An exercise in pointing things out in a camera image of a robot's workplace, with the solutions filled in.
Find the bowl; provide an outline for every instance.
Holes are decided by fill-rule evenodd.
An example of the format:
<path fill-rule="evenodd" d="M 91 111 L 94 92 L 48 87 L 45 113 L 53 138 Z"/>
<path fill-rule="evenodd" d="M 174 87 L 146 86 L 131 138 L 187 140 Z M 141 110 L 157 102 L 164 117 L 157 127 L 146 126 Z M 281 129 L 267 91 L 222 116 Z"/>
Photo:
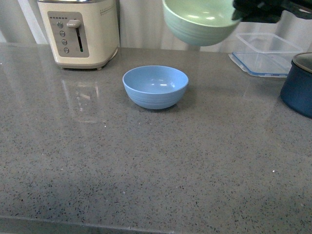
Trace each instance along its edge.
<path fill-rule="evenodd" d="M 126 72 L 122 82 L 134 103 L 157 110 L 176 104 L 185 93 L 189 79 L 172 67 L 142 66 Z"/>
<path fill-rule="evenodd" d="M 164 19 L 181 41 L 197 46 L 222 42 L 237 27 L 233 0 L 163 0 Z"/>
<path fill-rule="evenodd" d="M 280 96 L 290 108 L 312 118 L 312 53 L 293 57 Z"/>

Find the toaster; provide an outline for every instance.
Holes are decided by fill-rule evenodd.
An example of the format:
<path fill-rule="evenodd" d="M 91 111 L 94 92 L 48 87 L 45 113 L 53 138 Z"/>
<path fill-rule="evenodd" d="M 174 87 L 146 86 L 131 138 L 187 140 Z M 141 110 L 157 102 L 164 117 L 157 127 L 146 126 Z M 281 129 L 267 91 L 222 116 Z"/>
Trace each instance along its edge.
<path fill-rule="evenodd" d="M 100 70 L 117 53 L 115 0 L 37 0 L 54 60 L 61 68 Z"/>

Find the speckled quartz countertop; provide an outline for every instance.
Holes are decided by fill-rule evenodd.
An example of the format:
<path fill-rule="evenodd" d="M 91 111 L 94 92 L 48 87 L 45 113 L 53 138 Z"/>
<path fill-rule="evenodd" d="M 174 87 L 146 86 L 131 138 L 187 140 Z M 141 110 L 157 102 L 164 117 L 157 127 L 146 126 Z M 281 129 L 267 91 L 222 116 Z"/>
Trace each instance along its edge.
<path fill-rule="evenodd" d="M 128 70 L 185 72 L 182 100 L 129 100 Z M 47 45 L 0 44 L 0 215 L 174 233 L 312 233 L 312 120 L 285 79 L 227 54 L 120 48 L 60 69 Z"/>

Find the navy blue pot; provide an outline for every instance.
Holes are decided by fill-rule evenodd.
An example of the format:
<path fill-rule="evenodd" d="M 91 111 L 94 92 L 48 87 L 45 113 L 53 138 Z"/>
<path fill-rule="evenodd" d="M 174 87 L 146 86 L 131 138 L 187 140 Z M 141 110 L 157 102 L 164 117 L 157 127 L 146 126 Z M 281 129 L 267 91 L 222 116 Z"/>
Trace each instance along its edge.
<path fill-rule="evenodd" d="M 293 57 L 292 68 L 280 94 L 286 105 L 312 118 L 312 53 Z"/>

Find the clear plastic container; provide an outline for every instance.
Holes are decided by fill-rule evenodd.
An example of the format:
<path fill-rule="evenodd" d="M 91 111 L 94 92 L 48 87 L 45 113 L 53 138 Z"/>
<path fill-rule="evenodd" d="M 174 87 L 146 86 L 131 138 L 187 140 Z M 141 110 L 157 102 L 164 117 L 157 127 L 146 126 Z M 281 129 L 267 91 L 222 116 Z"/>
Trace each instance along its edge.
<path fill-rule="evenodd" d="M 243 46 L 230 58 L 253 76 L 286 77 L 294 55 L 302 53 L 299 46 L 271 33 L 240 33 Z"/>

